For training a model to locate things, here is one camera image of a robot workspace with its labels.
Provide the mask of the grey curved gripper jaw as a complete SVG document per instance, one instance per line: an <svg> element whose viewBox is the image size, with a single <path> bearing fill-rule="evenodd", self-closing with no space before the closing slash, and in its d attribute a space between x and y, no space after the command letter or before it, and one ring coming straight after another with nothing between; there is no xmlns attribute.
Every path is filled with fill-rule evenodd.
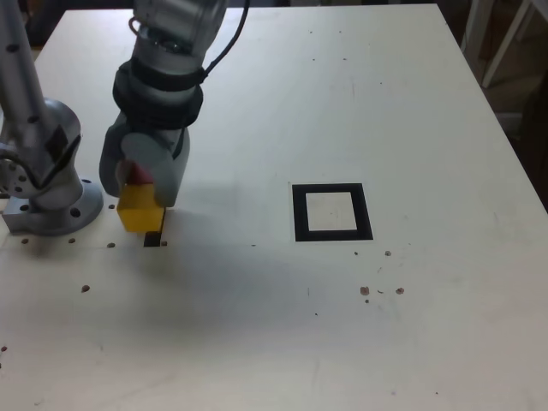
<svg viewBox="0 0 548 411"><path fill-rule="evenodd" d="M121 143L129 133L127 118L120 113L104 137L104 145L99 161L99 178L104 191L119 197L129 173L129 165L121 148Z"/></svg>
<svg viewBox="0 0 548 411"><path fill-rule="evenodd" d="M125 183L151 183L156 203L164 208L174 206L188 163L188 130L156 135L127 134L121 148L129 165Z"/></svg>

